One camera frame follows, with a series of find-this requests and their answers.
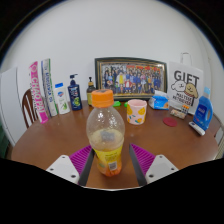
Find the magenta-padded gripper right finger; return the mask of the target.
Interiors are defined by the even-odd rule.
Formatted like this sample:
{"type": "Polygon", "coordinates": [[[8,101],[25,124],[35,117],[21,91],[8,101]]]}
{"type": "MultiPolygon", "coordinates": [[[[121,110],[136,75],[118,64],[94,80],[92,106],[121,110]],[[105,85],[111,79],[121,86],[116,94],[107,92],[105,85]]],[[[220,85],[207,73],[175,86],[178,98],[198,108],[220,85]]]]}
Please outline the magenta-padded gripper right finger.
{"type": "Polygon", "coordinates": [[[178,170],[164,155],[153,155],[133,143],[129,145],[129,154],[140,186],[150,184],[178,170]]]}

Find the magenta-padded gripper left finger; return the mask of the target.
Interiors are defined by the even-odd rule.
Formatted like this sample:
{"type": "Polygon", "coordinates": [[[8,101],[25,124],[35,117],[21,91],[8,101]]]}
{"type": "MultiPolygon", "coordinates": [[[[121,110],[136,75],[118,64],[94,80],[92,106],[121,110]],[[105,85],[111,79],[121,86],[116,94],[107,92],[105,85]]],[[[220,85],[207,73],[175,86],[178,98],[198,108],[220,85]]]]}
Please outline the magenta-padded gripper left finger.
{"type": "Polygon", "coordinates": [[[47,171],[74,184],[85,186],[89,177],[94,151],[90,145],[72,155],[59,156],[47,171]]]}

